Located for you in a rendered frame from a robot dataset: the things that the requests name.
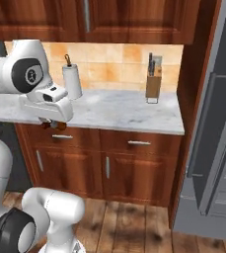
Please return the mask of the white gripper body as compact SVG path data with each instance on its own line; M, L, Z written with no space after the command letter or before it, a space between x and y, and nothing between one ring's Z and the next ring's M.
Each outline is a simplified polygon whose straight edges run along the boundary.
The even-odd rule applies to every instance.
M19 98L21 108L38 118L67 123L73 116L73 108L67 97L57 102L32 102L26 95Z

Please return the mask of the grey fridge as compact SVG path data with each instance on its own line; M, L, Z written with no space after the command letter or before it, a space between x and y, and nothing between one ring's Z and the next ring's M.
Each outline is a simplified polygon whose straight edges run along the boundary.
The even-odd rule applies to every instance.
M173 230L226 240L226 165L217 190L210 212L202 215L196 205L193 181L185 178Z

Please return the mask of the grey fridge door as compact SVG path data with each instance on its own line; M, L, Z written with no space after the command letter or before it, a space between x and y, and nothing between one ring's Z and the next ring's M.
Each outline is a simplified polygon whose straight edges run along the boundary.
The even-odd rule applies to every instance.
M213 206L215 196L217 195L217 187L221 180L225 165L226 165L226 120L221 131L220 139L217 145L213 161L208 170L204 170L201 177L189 177L188 165L193 151L194 141L198 128L198 122L201 116L201 111L208 88L208 82L212 73L218 75L226 75L226 0L222 0L219 11L217 27L214 33L214 39L210 51L210 56L207 65L207 71L204 77L203 90L200 96L198 105L196 122L193 129L193 140L190 144L188 162L187 162L187 177L193 181L193 189L196 199L196 205L201 214L207 215Z

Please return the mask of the wooden drawer front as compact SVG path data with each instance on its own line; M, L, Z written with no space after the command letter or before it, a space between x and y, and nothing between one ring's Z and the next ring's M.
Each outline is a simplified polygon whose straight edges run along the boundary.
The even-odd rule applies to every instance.
M182 137L174 134L148 133L122 130L100 131L101 146L104 151L122 153L154 153L157 155L176 155ZM151 145L131 145L129 140L149 141Z
M100 134L97 129L67 127L65 130L57 128L43 129L40 125L17 124L17 130L31 145L68 146L86 149L100 147ZM53 134L72 135L73 139L53 138Z

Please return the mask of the white paper towel roll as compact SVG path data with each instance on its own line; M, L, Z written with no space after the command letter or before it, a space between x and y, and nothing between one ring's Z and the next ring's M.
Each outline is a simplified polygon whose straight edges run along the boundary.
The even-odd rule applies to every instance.
M62 66L62 74L68 98L70 100L77 100L83 95L78 66L71 62L68 54L65 54L64 58L66 64Z

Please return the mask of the wooden base cupboard door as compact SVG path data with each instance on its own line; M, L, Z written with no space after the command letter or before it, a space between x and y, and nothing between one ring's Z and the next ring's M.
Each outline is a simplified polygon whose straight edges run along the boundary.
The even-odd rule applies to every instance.
M38 166L39 150L43 172ZM69 192L84 198L103 197L102 159L98 151L81 148L32 147L25 155L35 187Z
M111 175L106 176L106 157ZM103 154L103 190L107 200L167 207L177 159L152 154Z

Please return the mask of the dark grey appliance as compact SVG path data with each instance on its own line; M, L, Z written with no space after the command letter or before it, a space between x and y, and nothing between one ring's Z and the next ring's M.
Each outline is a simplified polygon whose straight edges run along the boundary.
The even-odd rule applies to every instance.
M6 143L13 154L13 166L6 190L24 193L32 186L32 183L15 126L12 123L0 122L0 139Z

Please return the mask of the wooden knife block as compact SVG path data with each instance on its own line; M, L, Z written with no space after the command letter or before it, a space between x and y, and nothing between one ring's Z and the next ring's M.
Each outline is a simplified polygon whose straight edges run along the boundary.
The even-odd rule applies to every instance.
M160 96L161 76L148 76L146 82L146 102L148 104L157 104Z

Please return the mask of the grey cleaver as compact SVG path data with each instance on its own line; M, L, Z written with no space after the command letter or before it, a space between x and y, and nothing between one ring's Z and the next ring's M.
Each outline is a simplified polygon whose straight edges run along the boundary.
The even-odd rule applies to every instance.
M157 75L162 69L162 56L154 55L152 58L152 74Z

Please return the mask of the tall wooden side panel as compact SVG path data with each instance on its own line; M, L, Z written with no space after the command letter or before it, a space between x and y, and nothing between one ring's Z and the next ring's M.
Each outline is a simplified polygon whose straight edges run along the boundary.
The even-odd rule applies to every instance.
M179 149L178 163L168 206L170 228L174 227L176 220L189 147L193 139L194 124L221 3L222 0L200 0L194 40L192 44L186 45L183 50L177 96L185 135L182 137Z

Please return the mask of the wooden wall cupboard door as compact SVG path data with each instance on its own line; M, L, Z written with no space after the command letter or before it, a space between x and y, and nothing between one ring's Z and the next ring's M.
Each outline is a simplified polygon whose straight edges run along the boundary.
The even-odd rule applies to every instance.
M0 0L0 41L80 42L77 0Z
M88 42L192 43L200 0L89 0Z

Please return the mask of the dark-handled knife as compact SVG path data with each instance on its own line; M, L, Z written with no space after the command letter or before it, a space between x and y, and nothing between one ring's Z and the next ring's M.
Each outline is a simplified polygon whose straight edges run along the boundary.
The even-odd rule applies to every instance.
M152 52L149 52L148 73L149 76L154 76L155 73L155 60Z

